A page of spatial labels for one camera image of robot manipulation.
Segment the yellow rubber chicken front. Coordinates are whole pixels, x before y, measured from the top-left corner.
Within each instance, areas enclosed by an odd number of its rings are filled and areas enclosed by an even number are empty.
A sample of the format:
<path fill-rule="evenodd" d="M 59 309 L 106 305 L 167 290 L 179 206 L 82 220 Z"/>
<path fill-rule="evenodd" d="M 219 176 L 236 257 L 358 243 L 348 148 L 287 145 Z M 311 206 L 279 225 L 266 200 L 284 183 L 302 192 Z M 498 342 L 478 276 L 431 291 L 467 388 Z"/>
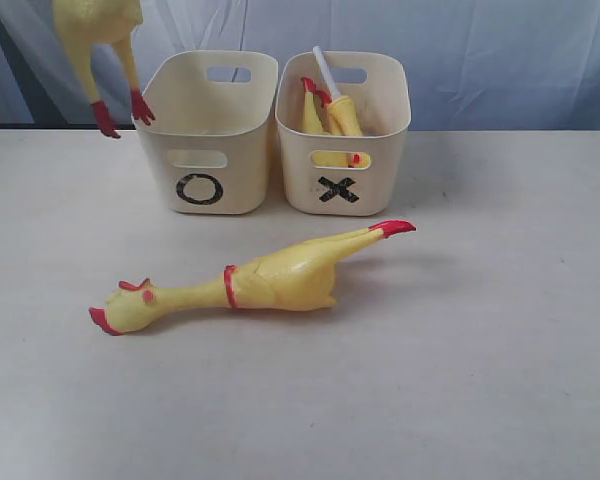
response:
<path fill-rule="evenodd" d="M 132 48 L 132 32 L 144 21 L 141 3 L 133 0 L 56 0 L 51 3 L 51 9 L 56 34 L 101 134 L 112 139 L 120 137 L 93 76 L 92 47 L 96 44 L 111 46 L 121 63 L 129 87 L 132 117 L 146 125 L 151 124 L 155 115 L 141 93 Z"/>

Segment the yellow rubber chicken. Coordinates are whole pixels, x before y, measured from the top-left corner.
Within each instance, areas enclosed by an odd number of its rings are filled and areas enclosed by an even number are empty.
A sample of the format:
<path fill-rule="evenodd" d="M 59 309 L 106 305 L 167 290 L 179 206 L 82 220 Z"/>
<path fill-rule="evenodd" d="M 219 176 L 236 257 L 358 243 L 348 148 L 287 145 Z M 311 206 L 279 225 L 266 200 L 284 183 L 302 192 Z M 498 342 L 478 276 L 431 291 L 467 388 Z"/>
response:
<path fill-rule="evenodd" d="M 121 63 L 129 87 L 132 117 L 146 125 L 151 124 L 155 115 L 141 93 L 132 48 L 132 32 L 144 21 L 141 3 L 133 0 L 56 0 L 51 3 L 51 9 L 56 34 L 101 134 L 112 139 L 120 137 L 93 76 L 92 47 L 96 44 L 111 46 Z"/>
<path fill-rule="evenodd" d="M 146 278 L 119 281 L 102 307 L 88 309 L 92 322 L 112 336 L 140 331 L 176 312 L 226 308 L 306 312 L 336 304 L 335 266 L 343 259 L 396 234 L 414 232 L 406 220 L 386 220 L 359 230 L 305 240 L 229 264 L 215 279 L 188 287 L 161 288 Z"/>

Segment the yellow chicken body headless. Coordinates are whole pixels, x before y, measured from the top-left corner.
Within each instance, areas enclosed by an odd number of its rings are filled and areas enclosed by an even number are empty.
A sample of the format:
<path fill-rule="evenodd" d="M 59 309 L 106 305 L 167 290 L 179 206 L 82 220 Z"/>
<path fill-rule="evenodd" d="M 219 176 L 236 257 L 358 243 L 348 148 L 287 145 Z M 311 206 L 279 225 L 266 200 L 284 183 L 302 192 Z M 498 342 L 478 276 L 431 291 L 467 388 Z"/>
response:
<path fill-rule="evenodd" d="M 330 96 L 325 91 L 320 90 L 309 77 L 303 76 L 301 82 L 304 90 L 302 132 L 313 135 L 328 135 L 329 132 L 324 128 L 316 110 L 315 99 L 318 98 L 321 101 L 321 107 L 324 108 L 331 101 Z"/>

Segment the yellow rubber chicken middle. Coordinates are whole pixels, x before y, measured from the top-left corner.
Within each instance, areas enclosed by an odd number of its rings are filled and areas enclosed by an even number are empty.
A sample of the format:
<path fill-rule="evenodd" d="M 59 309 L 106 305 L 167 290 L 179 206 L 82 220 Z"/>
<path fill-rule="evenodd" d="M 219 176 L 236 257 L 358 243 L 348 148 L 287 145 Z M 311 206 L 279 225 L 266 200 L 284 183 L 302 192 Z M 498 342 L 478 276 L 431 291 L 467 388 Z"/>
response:
<path fill-rule="evenodd" d="M 112 336 L 140 331 L 176 312 L 226 308 L 306 312 L 336 304 L 335 266 L 343 259 L 396 234 L 414 232 L 406 220 L 386 220 L 359 230 L 305 240 L 229 264 L 215 279 L 188 287 L 161 288 L 146 278 L 119 281 L 102 307 L 88 309 L 92 322 Z"/>

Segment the cream bin marked X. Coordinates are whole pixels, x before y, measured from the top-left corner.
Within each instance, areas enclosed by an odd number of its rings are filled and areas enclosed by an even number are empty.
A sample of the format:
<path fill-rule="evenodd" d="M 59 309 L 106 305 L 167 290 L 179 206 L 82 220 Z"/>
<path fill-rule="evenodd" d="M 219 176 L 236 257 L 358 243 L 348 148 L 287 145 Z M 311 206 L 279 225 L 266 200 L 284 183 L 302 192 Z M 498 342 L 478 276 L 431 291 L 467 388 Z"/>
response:
<path fill-rule="evenodd" d="M 362 137 L 330 133 L 325 108 L 316 110 L 328 135 L 302 132 L 303 76 L 327 87 L 312 51 L 292 57 L 284 67 L 275 117 L 288 202 L 311 214 L 369 216 L 392 196 L 411 122 L 411 105 L 402 64 L 369 52 L 323 51 L 334 80 L 356 107 Z"/>

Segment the cream bin marked O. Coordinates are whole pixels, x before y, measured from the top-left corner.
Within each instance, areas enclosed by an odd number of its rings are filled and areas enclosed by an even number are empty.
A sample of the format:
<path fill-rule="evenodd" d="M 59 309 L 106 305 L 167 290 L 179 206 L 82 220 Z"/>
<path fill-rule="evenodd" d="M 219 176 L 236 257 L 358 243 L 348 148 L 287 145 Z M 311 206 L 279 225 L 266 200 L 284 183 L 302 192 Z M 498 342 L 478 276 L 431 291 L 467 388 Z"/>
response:
<path fill-rule="evenodd" d="M 185 214 L 240 215 L 268 189 L 278 62 L 259 52 L 197 50 L 166 59 L 136 124 L 157 190 Z"/>

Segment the white backdrop curtain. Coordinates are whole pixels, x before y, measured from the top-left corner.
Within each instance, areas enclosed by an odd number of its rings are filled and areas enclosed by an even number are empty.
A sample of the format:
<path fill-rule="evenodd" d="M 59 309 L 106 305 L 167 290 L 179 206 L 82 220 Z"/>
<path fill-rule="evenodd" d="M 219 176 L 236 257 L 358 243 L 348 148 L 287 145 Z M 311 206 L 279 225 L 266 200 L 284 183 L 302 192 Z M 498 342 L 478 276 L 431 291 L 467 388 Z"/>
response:
<path fill-rule="evenodd" d="M 600 1 L 146 1 L 142 81 L 189 50 L 314 46 L 405 68 L 415 130 L 600 130 Z M 0 125 L 87 126 L 47 1 L 0 1 Z"/>

